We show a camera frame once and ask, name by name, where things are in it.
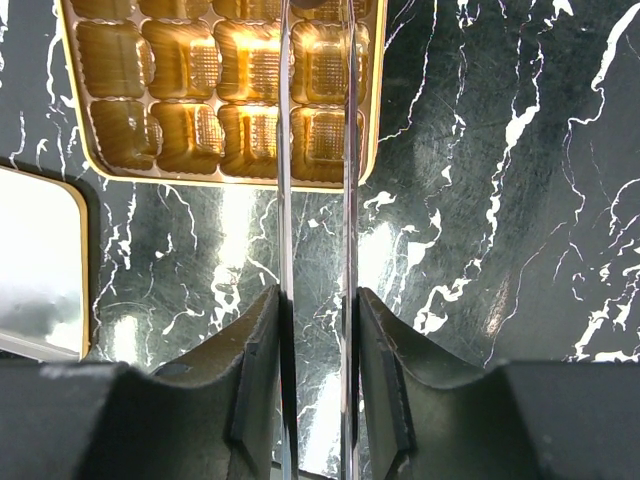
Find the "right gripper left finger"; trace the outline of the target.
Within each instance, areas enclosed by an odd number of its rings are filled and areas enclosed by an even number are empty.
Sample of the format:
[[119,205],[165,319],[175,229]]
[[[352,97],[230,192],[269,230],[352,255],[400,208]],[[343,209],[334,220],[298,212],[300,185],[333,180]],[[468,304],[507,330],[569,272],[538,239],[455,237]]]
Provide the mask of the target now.
[[145,373],[125,363],[1,364],[5,479],[266,479],[279,290]]

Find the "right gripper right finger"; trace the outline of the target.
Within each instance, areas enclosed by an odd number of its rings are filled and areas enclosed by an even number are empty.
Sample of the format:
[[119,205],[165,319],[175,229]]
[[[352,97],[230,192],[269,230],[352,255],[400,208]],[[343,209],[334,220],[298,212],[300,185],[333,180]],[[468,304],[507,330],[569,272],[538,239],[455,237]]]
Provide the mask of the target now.
[[377,479],[635,479],[639,367],[476,367],[358,292],[360,368]]

